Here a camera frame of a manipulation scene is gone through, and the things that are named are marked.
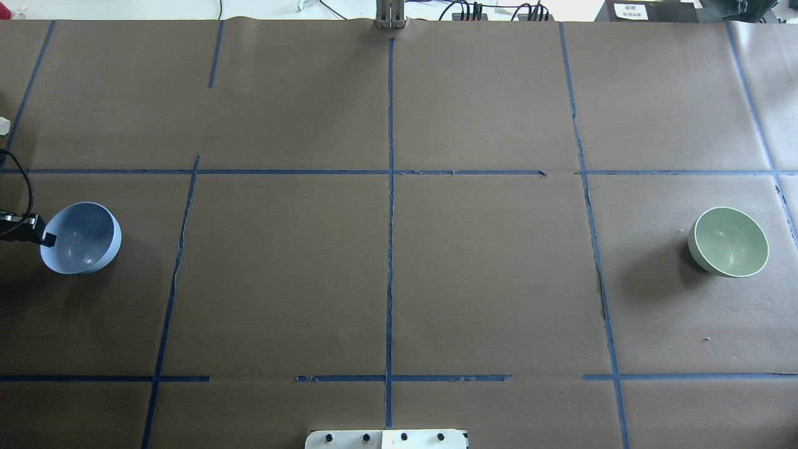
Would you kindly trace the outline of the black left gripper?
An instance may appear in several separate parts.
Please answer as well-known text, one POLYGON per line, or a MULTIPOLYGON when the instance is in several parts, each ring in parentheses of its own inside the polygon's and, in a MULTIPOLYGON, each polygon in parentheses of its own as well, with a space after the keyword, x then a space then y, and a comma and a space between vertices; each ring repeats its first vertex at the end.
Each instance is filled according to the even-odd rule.
POLYGON ((40 215, 1 211, 1 240, 54 247, 57 236, 48 232, 47 222, 40 215))

